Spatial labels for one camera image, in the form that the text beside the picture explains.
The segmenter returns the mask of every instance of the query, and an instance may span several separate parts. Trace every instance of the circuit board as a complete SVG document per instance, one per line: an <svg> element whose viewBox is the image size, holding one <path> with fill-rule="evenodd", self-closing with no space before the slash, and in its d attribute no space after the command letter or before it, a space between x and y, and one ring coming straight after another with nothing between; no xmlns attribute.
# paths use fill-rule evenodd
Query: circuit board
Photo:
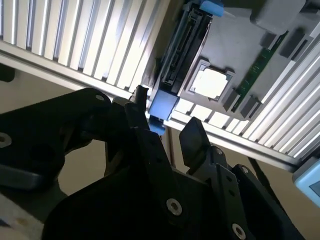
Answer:
<svg viewBox="0 0 320 240"><path fill-rule="evenodd" d="M271 60L271 58L273 57L273 55L275 54L275 52L277 51L287 34L288 32L281 35L271 49L263 48L261 50L253 65L250 67L244 79L241 81L240 85L236 89L236 92L240 95L240 97L233 106L231 110L232 112L235 112L237 110L240 103L244 100L245 96L248 94L251 87L255 84L260 74L266 68L267 64L269 63L269 61Z"/></svg>

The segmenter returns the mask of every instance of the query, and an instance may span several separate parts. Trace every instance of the gray plastic part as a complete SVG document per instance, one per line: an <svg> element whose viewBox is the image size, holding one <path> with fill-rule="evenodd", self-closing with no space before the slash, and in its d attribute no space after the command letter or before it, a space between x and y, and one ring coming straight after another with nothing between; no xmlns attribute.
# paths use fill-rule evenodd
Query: gray plastic part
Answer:
<svg viewBox="0 0 320 240"><path fill-rule="evenodd" d="M289 36L289 40L284 44L280 55L287 59L297 61L311 43L312 39L312 37L305 34L303 29L298 28Z"/></svg>
<svg viewBox="0 0 320 240"><path fill-rule="evenodd" d="M226 92L221 103L223 104L223 107L226 111L230 111L233 108L233 106L236 104L239 98L240 98L240 95L236 92L236 90L233 88L230 88Z"/></svg>
<svg viewBox="0 0 320 240"><path fill-rule="evenodd" d="M245 119L251 119L262 103L254 96L247 97L240 107L240 113Z"/></svg>
<svg viewBox="0 0 320 240"><path fill-rule="evenodd" d="M273 46L276 44L278 37L279 37L278 35L275 35L270 32L266 32L262 38L261 46L264 47L265 49L271 50Z"/></svg>
<svg viewBox="0 0 320 240"><path fill-rule="evenodd" d="M253 24L276 35L284 34L305 5L306 0L267 0L262 8L253 10Z"/></svg>
<svg viewBox="0 0 320 240"><path fill-rule="evenodd" d="M280 55L285 58L290 58L295 49L301 44L303 39L305 38L305 33L303 29L297 29L294 31L289 40L284 44L282 50L280 51Z"/></svg>

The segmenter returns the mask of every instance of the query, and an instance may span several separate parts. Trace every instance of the blue clip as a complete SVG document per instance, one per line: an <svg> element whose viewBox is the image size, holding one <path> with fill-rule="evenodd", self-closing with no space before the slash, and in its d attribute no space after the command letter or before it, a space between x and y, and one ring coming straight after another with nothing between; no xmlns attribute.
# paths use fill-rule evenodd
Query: blue clip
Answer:
<svg viewBox="0 0 320 240"><path fill-rule="evenodd" d="M201 0L200 9L217 17L224 15L224 4L219 0Z"/></svg>

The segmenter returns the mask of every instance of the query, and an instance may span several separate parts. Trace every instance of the slotted metal rail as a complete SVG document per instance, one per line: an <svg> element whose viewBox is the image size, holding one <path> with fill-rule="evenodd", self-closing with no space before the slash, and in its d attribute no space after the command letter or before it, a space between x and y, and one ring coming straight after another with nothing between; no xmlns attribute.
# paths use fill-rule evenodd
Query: slotted metal rail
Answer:
<svg viewBox="0 0 320 240"><path fill-rule="evenodd" d="M129 98L142 82L170 0L0 0L0 63L64 87ZM181 99L164 123L203 121L214 144L293 172L320 144L320 26L254 121Z"/></svg>

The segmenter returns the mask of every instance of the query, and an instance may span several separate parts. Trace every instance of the metal screw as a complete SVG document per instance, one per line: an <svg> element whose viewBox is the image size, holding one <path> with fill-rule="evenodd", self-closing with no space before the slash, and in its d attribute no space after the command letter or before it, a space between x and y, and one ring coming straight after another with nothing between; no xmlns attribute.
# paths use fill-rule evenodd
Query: metal screw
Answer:
<svg viewBox="0 0 320 240"><path fill-rule="evenodd" d="M245 231L242 229L242 227L240 227L238 224L234 223L232 224L232 230L234 232L234 234L240 239L240 240L245 240L246 239L246 233Z"/></svg>
<svg viewBox="0 0 320 240"><path fill-rule="evenodd" d="M242 169L242 171L243 171L245 174L249 173L248 169L246 169L244 166L241 167L241 169Z"/></svg>
<svg viewBox="0 0 320 240"><path fill-rule="evenodd" d="M221 151L221 149L220 149L220 148L216 148L216 152L217 152L219 155L224 154L224 153Z"/></svg>
<svg viewBox="0 0 320 240"><path fill-rule="evenodd" d="M100 95L95 95L95 98L100 100L100 101L104 101L105 98L103 96L100 96Z"/></svg>
<svg viewBox="0 0 320 240"><path fill-rule="evenodd" d="M180 216L182 214L182 206L181 204L175 200L174 198L169 198L166 201L166 207L168 210L175 216Z"/></svg>
<svg viewBox="0 0 320 240"><path fill-rule="evenodd" d="M8 134L4 133L4 132L0 132L0 148L1 149L5 148L5 147L7 147L7 146L9 146L11 144L12 144L11 137Z"/></svg>

